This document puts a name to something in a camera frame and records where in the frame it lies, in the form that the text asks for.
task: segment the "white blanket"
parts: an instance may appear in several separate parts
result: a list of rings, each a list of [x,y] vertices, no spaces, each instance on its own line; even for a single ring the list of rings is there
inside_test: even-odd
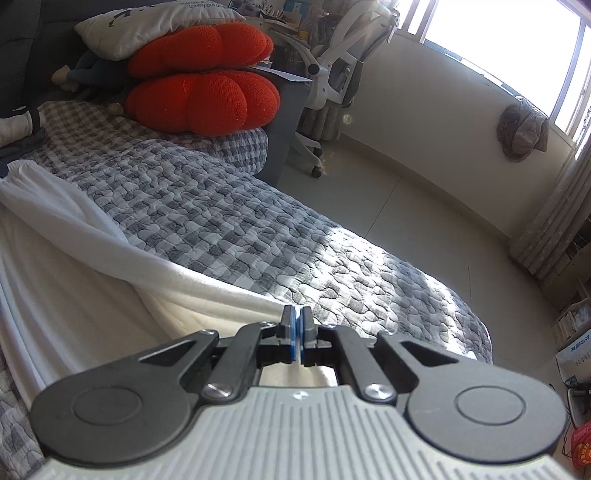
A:
[[[132,247],[28,160],[0,180],[0,255],[0,346],[27,406],[65,376],[203,328],[277,322],[284,307]]]

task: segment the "window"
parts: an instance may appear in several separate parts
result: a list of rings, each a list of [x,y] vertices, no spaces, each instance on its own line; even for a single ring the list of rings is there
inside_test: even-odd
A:
[[[400,31],[546,113],[571,138],[589,108],[591,28],[559,0],[401,0]]]

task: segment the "baseboard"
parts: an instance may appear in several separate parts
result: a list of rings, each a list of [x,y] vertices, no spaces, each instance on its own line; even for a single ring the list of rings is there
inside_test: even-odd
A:
[[[368,145],[365,145],[364,143],[361,143],[359,140],[355,140],[354,138],[348,135],[341,134],[338,142],[344,147],[354,152],[357,152],[360,155],[363,155],[365,158],[379,163],[380,165],[388,168],[389,170],[396,172],[398,175],[404,177],[405,179],[414,183],[418,187],[427,191],[433,197],[441,200],[456,213],[462,215],[464,218],[467,218],[471,222],[477,224],[488,234],[495,237],[503,245],[509,244],[509,237],[506,234],[501,232],[496,226],[494,226],[488,220],[478,215],[468,205],[461,202],[453,195],[443,190],[441,187],[435,185],[432,181],[427,180],[425,177],[422,177],[415,171],[412,171],[410,168],[402,165],[393,158],[384,155],[383,153],[373,149]]]

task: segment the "gray ribbed panel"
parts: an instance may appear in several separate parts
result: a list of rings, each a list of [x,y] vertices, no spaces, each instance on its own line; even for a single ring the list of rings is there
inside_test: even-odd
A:
[[[307,397],[299,393],[305,391]],[[89,471],[50,460],[34,480],[556,480],[552,458],[480,466],[419,439],[392,407],[334,388],[251,388],[227,407],[207,408],[193,430],[158,458]]]

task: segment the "tile floor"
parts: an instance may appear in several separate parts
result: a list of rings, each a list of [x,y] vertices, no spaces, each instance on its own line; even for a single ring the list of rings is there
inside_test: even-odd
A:
[[[455,290],[487,326],[497,365],[550,383],[564,397],[550,331],[558,312],[506,249],[394,171],[337,143],[323,149],[321,178],[293,156],[278,188]],[[555,457],[570,466],[560,452]]]

